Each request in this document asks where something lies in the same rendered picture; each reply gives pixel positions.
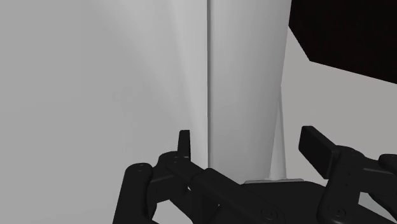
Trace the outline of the dark robot stand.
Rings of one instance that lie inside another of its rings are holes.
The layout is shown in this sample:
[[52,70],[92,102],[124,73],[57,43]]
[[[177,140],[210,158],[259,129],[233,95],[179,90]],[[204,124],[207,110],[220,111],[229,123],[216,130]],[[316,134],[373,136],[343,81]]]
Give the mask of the dark robot stand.
[[289,28],[311,62],[397,84],[397,0],[292,0]]

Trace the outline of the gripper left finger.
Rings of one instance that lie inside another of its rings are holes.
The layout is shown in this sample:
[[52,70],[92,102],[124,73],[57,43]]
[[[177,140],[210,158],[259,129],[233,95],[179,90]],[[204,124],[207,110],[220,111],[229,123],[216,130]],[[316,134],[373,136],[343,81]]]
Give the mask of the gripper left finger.
[[178,148],[156,166],[125,170],[112,224],[158,224],[157,205],[171,201],[193,224],[284,224],[284,214],[212,168],[191,161],[190,131],[180,130]]

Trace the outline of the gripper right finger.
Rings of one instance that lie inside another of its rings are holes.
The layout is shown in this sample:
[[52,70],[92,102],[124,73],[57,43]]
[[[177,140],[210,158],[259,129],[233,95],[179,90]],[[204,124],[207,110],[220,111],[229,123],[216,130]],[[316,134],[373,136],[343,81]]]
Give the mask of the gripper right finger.
[[362,192],[397,221],[396,154],[370,159],[351,147],[336,145],[313,126],[302,127],[298,149],[328,181],[317,207],[320,224],[388,223],[389,220],[359,205]]

